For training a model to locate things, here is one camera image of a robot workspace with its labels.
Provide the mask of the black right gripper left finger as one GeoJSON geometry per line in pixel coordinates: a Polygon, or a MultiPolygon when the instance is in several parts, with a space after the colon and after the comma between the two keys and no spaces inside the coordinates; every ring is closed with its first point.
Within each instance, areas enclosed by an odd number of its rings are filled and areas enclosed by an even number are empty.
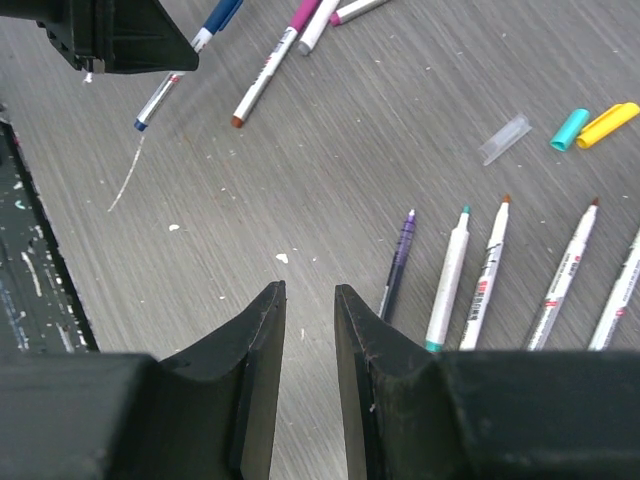
{"type": "Polygon", "coordinates": [[[5,355],[5,479],[266,479],[286,285],[182,351],[5,355]]]}

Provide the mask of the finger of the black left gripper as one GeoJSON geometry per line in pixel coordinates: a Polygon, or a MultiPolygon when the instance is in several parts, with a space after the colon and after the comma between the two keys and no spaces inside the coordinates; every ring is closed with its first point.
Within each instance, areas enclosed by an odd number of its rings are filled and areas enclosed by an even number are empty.
{"type": "Polygon", "coordinates": [[[36,22],[76,70],[141,74],[199,66],[190,41],[158,1],[3,0],[1,15],[36,22]]]}

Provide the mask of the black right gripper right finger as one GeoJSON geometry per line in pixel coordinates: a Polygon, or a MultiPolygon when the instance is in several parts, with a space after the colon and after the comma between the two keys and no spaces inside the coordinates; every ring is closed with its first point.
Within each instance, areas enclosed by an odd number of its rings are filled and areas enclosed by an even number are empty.
{"type": "Polygon", "coordinates": [[[432,354],[349,285],[334,330],[352,479],[635,479],[639,356],[432,354]]]}

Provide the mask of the yellow ended white marker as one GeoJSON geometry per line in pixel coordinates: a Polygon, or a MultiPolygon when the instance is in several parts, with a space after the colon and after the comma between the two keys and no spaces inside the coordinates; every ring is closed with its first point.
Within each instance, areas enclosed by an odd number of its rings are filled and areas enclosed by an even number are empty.
{"type": "Polygon", "coordinates": [[[459,344],[460,350],[474,350],[476,348],[502,256],[510,204],[511,197],[505,195],[496,214],[493,229],[485,249],[484,262],[475,286],[459,344]]]}

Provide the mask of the teal ended white marker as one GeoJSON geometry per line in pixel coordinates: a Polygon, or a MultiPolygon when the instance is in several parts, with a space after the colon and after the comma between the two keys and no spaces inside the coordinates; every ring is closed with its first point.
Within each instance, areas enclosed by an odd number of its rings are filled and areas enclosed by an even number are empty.
{"type": "Polygon", "coordinates": [[[458,223],[451,231],[449,237],[449,243],[425,336],[425,349],[429,352],[439,352],[446,340],[467,250],[470,215],[471,208],[465,205],[458,223]]]}

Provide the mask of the clear capped purple pen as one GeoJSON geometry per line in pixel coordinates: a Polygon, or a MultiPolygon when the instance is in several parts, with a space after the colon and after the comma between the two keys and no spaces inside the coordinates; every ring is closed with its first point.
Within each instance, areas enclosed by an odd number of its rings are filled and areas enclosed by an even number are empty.
{"type": "Polygon", "coordinates": [[[416,212],[414,209],[411,209],[407,214],[400,232],[383,298],[379,307],[378,316],[387,323],[391,322],[415,228],[416,212]]]}

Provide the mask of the brown ended white marker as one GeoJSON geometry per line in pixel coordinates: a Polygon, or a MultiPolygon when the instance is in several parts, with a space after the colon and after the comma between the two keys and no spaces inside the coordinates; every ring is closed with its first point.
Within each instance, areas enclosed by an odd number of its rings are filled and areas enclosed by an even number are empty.
{"type": "Polygon", "coordinates": [[[244,125],[256,102],[319,3],[319,0],[304,0],[301,2],[280,40],[266,58],[259,75],[236,107],[231,119],[231,125],[234,128],[241,128],[244,125]]]}

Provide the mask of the clear pen cap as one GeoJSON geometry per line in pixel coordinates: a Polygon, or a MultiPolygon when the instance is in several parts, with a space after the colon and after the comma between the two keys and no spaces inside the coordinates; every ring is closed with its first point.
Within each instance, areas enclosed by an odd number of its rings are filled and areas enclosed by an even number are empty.
{"type": "Polygon", "coordinates": [[[530,130],[528,117],[524,114],[516,115],[478,149],[483,165],[490,165],[530,130]]]}

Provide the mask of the teal pen cap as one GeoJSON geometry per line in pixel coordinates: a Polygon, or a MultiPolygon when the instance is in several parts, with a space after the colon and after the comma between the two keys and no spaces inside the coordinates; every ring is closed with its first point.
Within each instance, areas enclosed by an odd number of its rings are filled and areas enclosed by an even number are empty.
{"type": "Polygon", "coordinates": [[[551,138],[550,146],[555,150],[566,152],[581,130],[586,126],[589,118],[590,112],[587,109],[578,108],[571,112],[551,138]]]}

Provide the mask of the green capped white marker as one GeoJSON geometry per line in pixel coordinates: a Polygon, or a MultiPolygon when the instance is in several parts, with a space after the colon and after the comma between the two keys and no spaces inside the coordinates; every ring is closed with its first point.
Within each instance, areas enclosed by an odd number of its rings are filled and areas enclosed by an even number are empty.
{"type": "Polygon", "coordinates": [[[639,239],[640,232],[637,232],[587,346],[590,351],[600,351],[608,347],[618,321],[626,312],[639,277],[639,239]]]}

